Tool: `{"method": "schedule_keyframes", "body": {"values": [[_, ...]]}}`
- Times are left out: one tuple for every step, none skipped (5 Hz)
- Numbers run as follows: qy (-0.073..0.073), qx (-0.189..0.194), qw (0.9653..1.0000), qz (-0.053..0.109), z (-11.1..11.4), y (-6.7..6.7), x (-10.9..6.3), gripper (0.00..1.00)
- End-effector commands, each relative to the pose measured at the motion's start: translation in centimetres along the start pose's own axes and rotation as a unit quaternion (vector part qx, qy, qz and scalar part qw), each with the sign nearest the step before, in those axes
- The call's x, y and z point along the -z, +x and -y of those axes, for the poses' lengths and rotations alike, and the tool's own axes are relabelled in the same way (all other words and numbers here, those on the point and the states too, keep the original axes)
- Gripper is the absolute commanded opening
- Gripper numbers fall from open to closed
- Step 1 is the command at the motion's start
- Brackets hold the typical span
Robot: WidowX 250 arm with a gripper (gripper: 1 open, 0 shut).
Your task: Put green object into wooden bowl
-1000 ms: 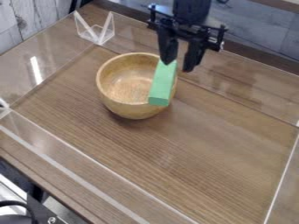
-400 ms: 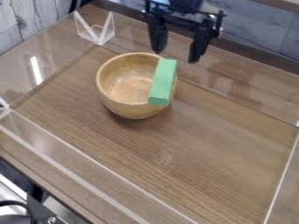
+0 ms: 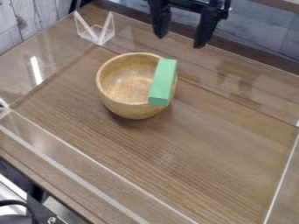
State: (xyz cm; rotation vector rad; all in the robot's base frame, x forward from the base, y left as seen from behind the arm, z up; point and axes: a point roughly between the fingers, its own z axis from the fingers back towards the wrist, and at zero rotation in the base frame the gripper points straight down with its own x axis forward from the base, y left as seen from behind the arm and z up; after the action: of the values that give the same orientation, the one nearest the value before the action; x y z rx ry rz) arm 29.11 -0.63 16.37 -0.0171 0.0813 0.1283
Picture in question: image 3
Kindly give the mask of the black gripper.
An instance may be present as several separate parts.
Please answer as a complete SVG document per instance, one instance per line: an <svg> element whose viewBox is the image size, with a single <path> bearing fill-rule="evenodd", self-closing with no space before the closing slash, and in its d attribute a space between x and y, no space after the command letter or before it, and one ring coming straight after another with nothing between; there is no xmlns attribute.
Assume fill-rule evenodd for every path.
<svg viewBox="0 0 299 224"><path fill-rule="evenodd" d="M153 16L154 34L162 39L170 29L171 8L201 13L201 24L197 27L194 47L202 48L211 39L218 17L230 16L231 0L149 0Z"/></svg>

